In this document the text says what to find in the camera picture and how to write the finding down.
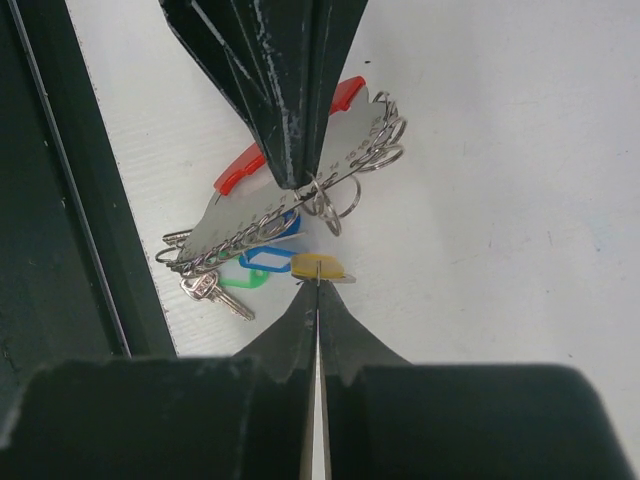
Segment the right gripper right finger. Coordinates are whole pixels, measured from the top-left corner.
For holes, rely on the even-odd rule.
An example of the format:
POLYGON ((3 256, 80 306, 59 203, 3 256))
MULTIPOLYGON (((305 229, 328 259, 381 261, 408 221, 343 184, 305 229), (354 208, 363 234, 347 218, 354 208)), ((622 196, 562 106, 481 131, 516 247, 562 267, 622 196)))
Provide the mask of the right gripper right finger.
POLYGON ((557 364, 413 364, 329 282, 317 321, 331 479, 630 479, 601 399, 557 364))

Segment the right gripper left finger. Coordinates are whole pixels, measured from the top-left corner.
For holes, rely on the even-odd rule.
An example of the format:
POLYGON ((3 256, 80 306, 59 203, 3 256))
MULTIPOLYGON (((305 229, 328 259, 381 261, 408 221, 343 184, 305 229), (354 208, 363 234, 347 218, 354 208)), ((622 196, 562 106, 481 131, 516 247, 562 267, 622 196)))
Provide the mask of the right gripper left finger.
POLYGON ((308 479, 319 290, 229 357, 67 361, 1 433, 5 479, 308 479))

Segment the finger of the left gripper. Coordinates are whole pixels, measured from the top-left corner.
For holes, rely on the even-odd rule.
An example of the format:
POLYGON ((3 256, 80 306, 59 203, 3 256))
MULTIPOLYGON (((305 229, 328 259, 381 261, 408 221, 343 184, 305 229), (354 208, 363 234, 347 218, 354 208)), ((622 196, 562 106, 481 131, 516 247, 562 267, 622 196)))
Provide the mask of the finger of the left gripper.
POLYGON ((304 180, 311 4, 163 1, 176 38, 240 116, 283 189, 304 180))
POLYGON ((367 0, 313 2, 305 175, 317 172, 331 102, 367 3, 367 0))

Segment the yellow tagged key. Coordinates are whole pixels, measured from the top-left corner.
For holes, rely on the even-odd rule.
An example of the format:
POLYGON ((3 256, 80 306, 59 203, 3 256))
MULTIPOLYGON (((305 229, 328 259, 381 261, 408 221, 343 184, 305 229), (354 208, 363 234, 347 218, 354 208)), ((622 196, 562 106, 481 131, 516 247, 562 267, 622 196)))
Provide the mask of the yellow tagged key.
POLYGON ((326 280, 333 283, 351 284, 356 278, 347 273, 335 257, 315 253, 299 253, 290 261, 291 275, 298 280, 326 280))

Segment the plain silver key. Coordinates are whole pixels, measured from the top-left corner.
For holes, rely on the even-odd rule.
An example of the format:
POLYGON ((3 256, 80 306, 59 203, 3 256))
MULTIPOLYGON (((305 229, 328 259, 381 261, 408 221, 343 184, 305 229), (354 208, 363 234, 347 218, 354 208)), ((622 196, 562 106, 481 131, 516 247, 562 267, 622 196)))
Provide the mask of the plain silver key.
POLYGON ((220 302, 245 321, 255 319, 255 314, 251 309, 220 286, 219 275, 216 272, 209 272, 194 278, 183 278, 180 286, 192 300, 220 302))

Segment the green tagged key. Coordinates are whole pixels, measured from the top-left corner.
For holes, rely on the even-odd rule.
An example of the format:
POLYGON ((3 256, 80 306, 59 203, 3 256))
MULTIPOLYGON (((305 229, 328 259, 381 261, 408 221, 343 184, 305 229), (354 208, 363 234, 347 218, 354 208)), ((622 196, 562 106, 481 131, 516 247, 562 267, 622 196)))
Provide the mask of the green tagged key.
POLYGON ((219 276, 219 285, 223 288, 256 289, 263 286, 269 279, 267 271, 242 269, 238 278, 219 276))

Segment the blue tagged key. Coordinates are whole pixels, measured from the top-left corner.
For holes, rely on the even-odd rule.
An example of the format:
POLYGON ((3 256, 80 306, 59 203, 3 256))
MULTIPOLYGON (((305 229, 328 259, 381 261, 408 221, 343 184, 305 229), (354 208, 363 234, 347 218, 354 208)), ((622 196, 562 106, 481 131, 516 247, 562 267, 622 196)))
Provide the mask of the blue tagged key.
POLYGON ((286 273, 291 269, 294 251, 274 247, 260 246, 249 249, 239 256, 239 264, 247 269, 269 273, 286 273))

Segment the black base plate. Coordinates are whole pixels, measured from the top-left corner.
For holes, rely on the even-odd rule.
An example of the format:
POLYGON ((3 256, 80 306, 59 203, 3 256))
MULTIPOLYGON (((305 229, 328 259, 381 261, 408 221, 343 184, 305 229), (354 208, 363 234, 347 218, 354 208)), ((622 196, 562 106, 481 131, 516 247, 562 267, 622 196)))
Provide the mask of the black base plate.
POLYGON ((1 5, 1 407, 41 366, 175 348, 62 1, 1 5))

